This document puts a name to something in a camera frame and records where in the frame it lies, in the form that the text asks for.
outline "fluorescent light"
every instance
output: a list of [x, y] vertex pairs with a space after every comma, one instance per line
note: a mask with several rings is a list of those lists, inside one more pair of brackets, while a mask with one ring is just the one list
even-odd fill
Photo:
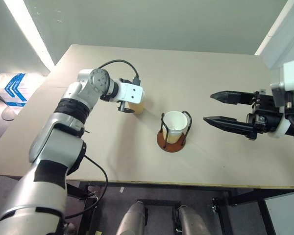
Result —
[[23, 0], [4, 0], [21, 31], [48, 70], [54, 63]]
[[270, 28], [269, 32], [267, 33], [264, 40], [262, 41], [262, 43], [258, 47], [257, 51], [255, 52], [255, 55], [260, 55], [261, 54], [261, 52], [264, 50], [264, 48], [266, 47], [268, 42], [271, 40], [271, 38], [276, 33], [277, 29], [282, 24], [283, 20], [285, 19], [285, 17], [287, 16], [289, 11], [293, 7], [293, 5], [294, 5], [294, 0], [288, 0], [286, 2], [286, 4], [284, 5], [282, 11], [280, 12], [280, 14], [276, 18], [275, 22], [273, 23], [272, 27]]

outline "paper cup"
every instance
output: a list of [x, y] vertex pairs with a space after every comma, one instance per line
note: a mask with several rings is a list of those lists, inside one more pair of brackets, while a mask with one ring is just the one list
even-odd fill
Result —
[[[163, 117], [163, 122], [169, 129], [168, 143], [175, 143], [181, 137], [184, 129], [187, 126], [187, 118], [179, 111], [167, 112]], [[163, 126], [163, 138], [166, 139], [166, 128]]]

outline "floor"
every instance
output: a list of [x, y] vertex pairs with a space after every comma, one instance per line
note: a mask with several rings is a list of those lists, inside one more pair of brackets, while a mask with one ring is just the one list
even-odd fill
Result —
[[[0, 137], [11, 123], [1, 118], [1, 112], [5, 107], [6, 105], [0, 101]], [[16, 183], [16, 180], [0, 176], [0, 209]], [[79, 184], [74, 181], [69, 183], [75, 186]], [[98, 230], [103, 232], [103, 235], [115, 234], [122, 217], [137, 199], [158, 199], [177, 200], [193, 207], [202, 216], [210, 234], [221, 235], [218, 215], [211, 210], [211, 198], [215, 196], [221, 197], [222, 193], [167, 188], [125, 188], [120, 192], [120, 187], [109, 187], [100, 204]], [[79, 212], [83, 207], [83, 201], [68, 197], [66, 214]], [[266, 235], [257, 204], [239, 205], [228, 209], [234, 235]], [[69, 221], [78, 227], [80, 218], [81, 216]], [[171, 208], [148, 206], [148, 225], [145, 227], [145, 235], [165, 234], [172, 234]]]

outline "wire cup holder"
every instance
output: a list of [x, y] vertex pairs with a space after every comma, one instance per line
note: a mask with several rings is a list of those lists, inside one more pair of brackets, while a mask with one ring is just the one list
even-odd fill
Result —
[[[190, 131], [190, 128], [192, 126], [192, 117], [187, 111], [183, 111], [182, 113], [186, 114], [188, 116], [189, 124], [188, 124], [188, 128], [187, 128], [186, 133], [185, 134], [182, 133], [181, 137], [175, 143], [168, 143], [169, 128], [165, 124], [165, 122], [163, 121], [163, 117], [165, 116], [165, 114], [164, 113], [161, 114], [161, 126], [160, 126], [160, 131], [157, 134], [157, 142], [158, 142], [159, 147], [167, 152], [170, 152], [170, 153], [177, 152], [177, 151], [181, 150], [185, 145], [186, 137], [187, 137], [188, 132]], [[166, 137], [165, 138], [163, 138], [163, 134], [162, 134], [163, 126], [166, 129]]]

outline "table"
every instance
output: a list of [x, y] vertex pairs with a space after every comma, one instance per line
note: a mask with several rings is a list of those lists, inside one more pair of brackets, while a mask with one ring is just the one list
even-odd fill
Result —
[[[112, 59], [124, 59], [138, 70], [145, 90], [140, 115], [117, 111], [119, 104], [99, 101], [88, 117], [82, 137], [87, 155], [107, 172], [110, 182], [294, 188], [294, 139], [241, 135], [207, 124], [205, 116], [245, 121], [251, 107], [209, 98], [224, 91], [270, 93], [270, 71], [254, 55], [186, 52], [72, 45], [0, 139], [0, 175], [23, 176], [29, 169], [28, 151], [54, 111], [66, 87], [81, 69]], [[106, 67], [111, 78], [131, 80], [133, 71], [122, 63]], [[160, 115], [188, 111], [193, 118], [185, 147], [177, 153], [159, 148]], [[69, 180], [103, 181], [102, 173], [82, 161]]]

